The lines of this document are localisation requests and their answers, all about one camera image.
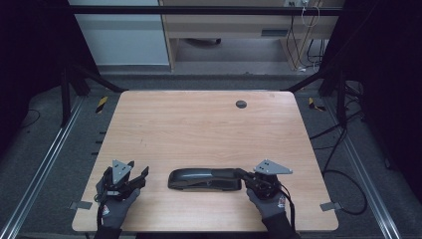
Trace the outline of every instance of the robotic hand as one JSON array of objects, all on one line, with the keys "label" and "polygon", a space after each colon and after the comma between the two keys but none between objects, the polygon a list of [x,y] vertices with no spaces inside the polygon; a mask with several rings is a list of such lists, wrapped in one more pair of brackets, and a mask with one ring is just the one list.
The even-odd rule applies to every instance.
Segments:
[{"label": "robotic hand", "polygon": [[129,181],[130,171],[134,162],[129,164],[114,160],[102,179],[97,183],[95,201],[99,203],[97,225],[100,228],[120,229],[131,204],[140,194],[140,188],[145,186],[148,167],[140,176]]},{"label": "robotic hand", "polygon": [[[103,180],[97,184],[97,192],[101,191]],[[103,227],[109,227],[112,229],[120,229],[121,225],[124,222],[127,211],[131,204],[136,200],[137,196],[140,194],[140,189],[135,188],[129,197],[124,200],[117,200],[110,198],[105,202],[103,209]]]},{"label": "robotic hand", "polygon": [[286,197],[282,192],[278,192],[273,198],[267,200],[259,199],[251,188],[246,190],[246,194],[248,195],[249,200],[253,202],[260,211],[262,219],[286,212]]},{"label": "robotic hand", "polygon": [[255,204],[262,216],[262,222],[267,227],[271,239],[299,239],[295,225],[291,225],[286,215],[286,194],[282,191],[271,198],[260,199],[254,190],[248,188],[246,194],[249,200]]}]

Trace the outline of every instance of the metal bracket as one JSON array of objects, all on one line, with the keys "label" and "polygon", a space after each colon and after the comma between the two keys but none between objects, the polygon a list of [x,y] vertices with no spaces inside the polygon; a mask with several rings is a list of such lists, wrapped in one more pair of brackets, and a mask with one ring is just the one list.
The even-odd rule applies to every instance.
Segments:
[{"label": "metal bracket", "polygon": [[112,183],[116,184],[121,181],[130,171],[132,167],[124,162],[116,159],[112,160]]},{"label": "metal bracket", "polygon": [[86,202],[86,201],[80,201],[80,202],[71,201],[68,208],[72,210],[78,210],[78,208],[90,210],[92,205],[93,204],[91,202]]},{"label": "metal bracket", "polygon": [[327,203],[322,203],[319,206],[322,211],[342,209],[342,206],[339,202],[327,202]]},{"label": "metal bracket", "polygon": [[289,168],[283,167],[271,160],[264,159],[260,164],[254,167],[254,171],[260,172],[266,175],[274,174],[292,174],[293,171]]}]

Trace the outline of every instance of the human hand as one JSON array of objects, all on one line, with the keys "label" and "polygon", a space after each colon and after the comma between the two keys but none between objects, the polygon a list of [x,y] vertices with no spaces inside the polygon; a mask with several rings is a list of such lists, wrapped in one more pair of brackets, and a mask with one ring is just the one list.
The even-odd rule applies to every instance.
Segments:
[{"label": "human hand", "polygon": [[262,219],[269,218],[286,211],[286,197],[282,192],[278,192],[273,198],[261,200],[250,188],[246,190],[249,200],[255,204],[261,213]]}]

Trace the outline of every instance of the white wall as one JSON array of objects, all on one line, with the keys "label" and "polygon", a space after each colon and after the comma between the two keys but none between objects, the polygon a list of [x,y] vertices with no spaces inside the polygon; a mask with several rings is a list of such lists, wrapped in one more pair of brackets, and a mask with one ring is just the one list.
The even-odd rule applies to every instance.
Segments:
[{"label": "white wall", "polygon": [[[71,5],[157,6],[156,0],[69,0]],[[97,65],[168,66],[159,15],[78,14]]]}]

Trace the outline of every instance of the wooden table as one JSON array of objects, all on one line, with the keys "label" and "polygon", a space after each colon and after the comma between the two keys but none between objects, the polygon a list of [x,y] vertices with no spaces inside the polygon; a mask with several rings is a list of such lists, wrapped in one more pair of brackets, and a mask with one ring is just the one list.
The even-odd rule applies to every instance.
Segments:
[{"label": "wooden table", "polygon": [[[247,103],[244,109],[236,107],[239,100]],[[319,208],[329,197],[295,97],[288,92],[123,93],[82,200],[94,202],[96,184],[113,159],[134,160],[131,178],[146,166],[149,175],[124,231],[265,231],[244,185],[230,192],[167,188],[168,175],[177,168],[252,171],[265,158],[294,171],[279,179],[292,194],[299,231],[337,228],[335,213]],[[97,209],[96,204],[79,209],[73,228],[96,231]]]}]

